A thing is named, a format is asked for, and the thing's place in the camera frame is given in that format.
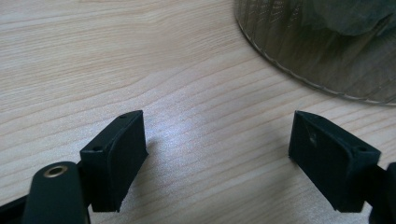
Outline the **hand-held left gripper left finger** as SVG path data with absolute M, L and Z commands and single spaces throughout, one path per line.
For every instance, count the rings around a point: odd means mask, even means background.
M 94 212 L 119 212 L 148 156 L 143 111 L 116 117 L 80 151 Z

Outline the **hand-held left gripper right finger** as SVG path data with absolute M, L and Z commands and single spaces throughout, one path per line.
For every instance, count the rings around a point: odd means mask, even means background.
M 377 165 L 380 155 L 378 149 L 328 119 L 294 113 L 289 156 L 340 212 L 362 210 L 362 176 Z

